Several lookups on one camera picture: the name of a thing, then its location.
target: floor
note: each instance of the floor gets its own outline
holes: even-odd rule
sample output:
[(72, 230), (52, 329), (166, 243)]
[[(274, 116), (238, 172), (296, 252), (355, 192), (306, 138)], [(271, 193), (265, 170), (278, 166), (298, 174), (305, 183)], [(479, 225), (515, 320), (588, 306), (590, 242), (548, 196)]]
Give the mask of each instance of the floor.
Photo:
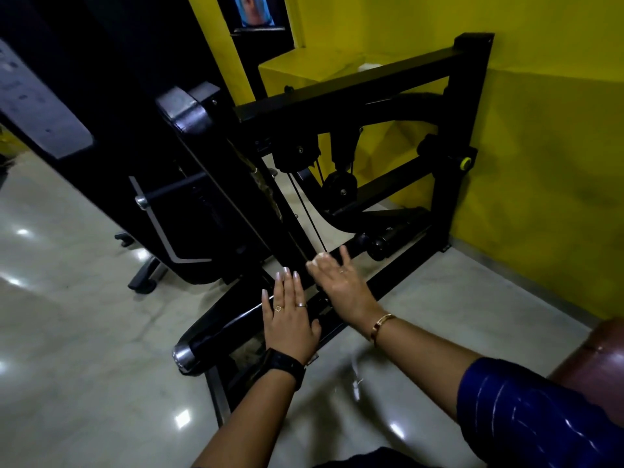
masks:
[[(278, 181), (312, 236), (288, 179)], [(129, 291), (147, 252), (121, 248), (118, 227), (34, 155), (11, 170), (0, 216), (0, 465), (189, 466), (216, 419), (205, 379), (179, 375), (170, 352), (223, 284), (191, 286), (168, 273), (148, 296)], [(319, 225), (328, 246), (347, 237)], [(365, 256), (357, 264), (376, 267)], [(382, 302), (541, 374), (589, 331), (455, 249)], [(310, 365), (271, 466), (311, 467), (379, 446), (432, 466), (482, 466), (459, 428), (347, 329)]]

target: person's left hand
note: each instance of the person's left hand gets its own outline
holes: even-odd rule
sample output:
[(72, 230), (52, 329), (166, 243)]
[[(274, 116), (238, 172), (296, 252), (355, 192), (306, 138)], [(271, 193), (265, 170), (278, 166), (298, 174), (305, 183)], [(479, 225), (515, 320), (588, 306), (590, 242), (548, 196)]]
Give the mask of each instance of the person's left hand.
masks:
[(321, 338), (321, 324), (315, 319), (310, 325), (308, 309), (297, 307), (306, 299), (297, 272), (290, 275), (287, 267), (277, 273), (273, 288), (273, 307), (266, 290), (262, 290), (262, 317), (265, 322), (266, 348), (287, 354), (301, 364), (307, 364), (316, 352)]

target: vertical post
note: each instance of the vertical post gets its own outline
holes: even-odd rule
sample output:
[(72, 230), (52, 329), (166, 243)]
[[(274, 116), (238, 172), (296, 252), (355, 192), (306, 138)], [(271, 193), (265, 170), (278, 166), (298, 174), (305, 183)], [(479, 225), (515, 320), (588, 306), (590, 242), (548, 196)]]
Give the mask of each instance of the vertical post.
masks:
[(465, 55), (449, 76), (438, 129), (440, 150), (434, 168), (436, 182), (431, 202), (433, 226), (430, 233), (435, 235), (434, 246), (440, 250), (446, 250), (448, 245), (459, 188), (466, 174), (460, 164), (464, 157), (476, 156), (476, 150), (469, 147), (493, 40), (492, 33), (464, 33), (453, 45)]

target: gold bracelet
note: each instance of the gold bracelet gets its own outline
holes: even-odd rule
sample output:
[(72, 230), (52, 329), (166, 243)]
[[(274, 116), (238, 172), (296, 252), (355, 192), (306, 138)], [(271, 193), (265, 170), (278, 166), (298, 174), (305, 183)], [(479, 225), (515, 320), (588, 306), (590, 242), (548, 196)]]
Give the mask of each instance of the gold bracelet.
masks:
[(379, 329), (381, 326), (388, 320), (396, 318), (396, 315), (386, 314), (382, 318), (380, 318), (375, 325), (372, 326), (372, 330), (370, 331), (370, 341), (374, 346), (377, 346), (377, 334), (379, 333)]

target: hand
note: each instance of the hand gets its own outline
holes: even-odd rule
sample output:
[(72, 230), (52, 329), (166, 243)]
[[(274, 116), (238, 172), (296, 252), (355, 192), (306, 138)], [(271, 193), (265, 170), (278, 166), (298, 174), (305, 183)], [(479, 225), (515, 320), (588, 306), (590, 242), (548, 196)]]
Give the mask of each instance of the hand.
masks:
[(340, 247), (340, 255), (342, 266), (329, 253), (319, 253), (306, 264), (308, 273), (328, 295), (340, 318), (368, 338), (375, 322), (385, 315), (384, 309), (358, 276), (345, 245)]
[(321, 338), (321, 324), (315, 319), (310, 325), (308, 309), (297, 307), (305, 304), (306, 298), (297, 272), (290, 275), (287, 267), (284, 273), (277, 273), (273, 288), (273, 311), (266, 290), (262, 290), (262, 317), (265, 322), (266, 348), (273, 348), (292, 356), (301, 364), (307, 364), (314, 356)]

